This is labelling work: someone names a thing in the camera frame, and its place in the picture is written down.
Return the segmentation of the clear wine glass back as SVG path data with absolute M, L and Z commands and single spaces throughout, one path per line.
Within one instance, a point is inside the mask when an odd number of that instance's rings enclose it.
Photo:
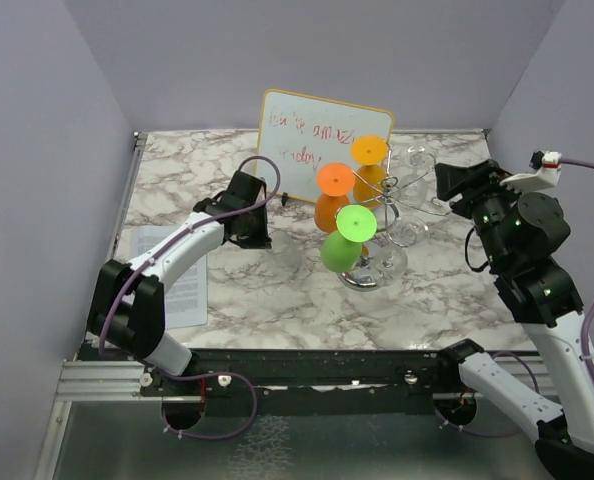
M 302 255 L 290 234 L 275 230 L 270 234 L 270 255 L 274 261 L 289 272 L 297 272 L 302 264 Z

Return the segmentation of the green wine glass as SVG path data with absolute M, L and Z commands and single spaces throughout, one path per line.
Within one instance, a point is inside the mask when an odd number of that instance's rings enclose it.
M 320 249 L 320 258 L 328 270 L 345 273 L 353 269 L 363 245 L 375 235 L 377 220 L 369 208 L 350 204 L 336 213 L 335 225 Z

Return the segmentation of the clear wine glass front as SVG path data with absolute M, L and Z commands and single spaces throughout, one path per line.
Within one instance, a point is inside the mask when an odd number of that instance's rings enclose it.
M 435 163 L 435 151 L 427 145 L 412 144 L 403 150 L 396 169 L 397 198 L 410 207 L 421 207 L 428 195 L 426 177 Z

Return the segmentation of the yellow-orange wine glass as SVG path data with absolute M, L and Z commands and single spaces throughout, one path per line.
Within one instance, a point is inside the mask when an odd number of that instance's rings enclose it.
M 359 165 L 353 187 L 353 196 L 357 204 L 369 209 L 375 209 L 380 205 L 377 197 L 382 191 L 381 182 L 386 178 L 382 162 L 388 152 L 387 142 L 375 135 L 358 137 L 351 144 L 350 155 Z

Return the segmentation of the clear wine glass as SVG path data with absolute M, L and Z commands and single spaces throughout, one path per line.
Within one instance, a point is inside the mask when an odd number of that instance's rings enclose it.
M 274 261 L 289 272 L 297 272 L 302 264 L 302 255 L 290 234 L 275 230 L 270 234 L 270 255 Z
M 410 207 L 421 207 L 428 195 L 426 177 L 435 163 L 435 151 L 427 145 L 412 144 L 403 150 L 396 169 L 397 198 Z
M 408 249 L 424 243 L 430 235 L 428 225 L 417 216 L 394 219 L 385 230 L 386 243 L 375 255 L 372 273 L 380 286 L 398 282 L 408 269 Z

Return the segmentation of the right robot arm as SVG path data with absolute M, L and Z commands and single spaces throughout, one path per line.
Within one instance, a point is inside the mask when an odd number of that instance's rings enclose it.
M 469 339 L 443 349 L 449 359 L 436 378 L 446 390 L 466 386 L 486 397 L 533 442 L 553 478 L 594 479 L 591 317 L 552 257 L 571 229 L 558 200 L 544 192 L 557 185 L 562 162 L 557 152 L 538 151 L 523 174 L 493 160 L 434 167 L 438 199 L 472 221 L 499 297 L 536 347 L 559 400 L 527 387 Z

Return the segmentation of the orange wine glass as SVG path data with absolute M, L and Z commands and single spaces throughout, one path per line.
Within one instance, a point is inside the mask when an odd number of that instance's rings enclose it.
M 348 194 L 355 185 L 353 170 L 342 163 L 330 163 L 317 175 L 321 195 L 315 204 L 314 221 L 319 230 L 332 233 L 337 229 L 336 213 L 350 203 Z

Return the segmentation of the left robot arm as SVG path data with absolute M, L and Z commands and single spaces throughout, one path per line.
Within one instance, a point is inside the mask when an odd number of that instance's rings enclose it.
M 198 202 L 187 219 L 156 246 L 127 261 L 100 269 L 87 330 L 98 337 L 98 352 L 114 346 L 163 372 L 163 382 L 183 395 L 197 385 L 192 353 L 166 331 L 165 297 L 191 267 L 231 242 L 243 249 L 267 249 L 266 204 L 278 189 L 241 170 L 228 187 Z

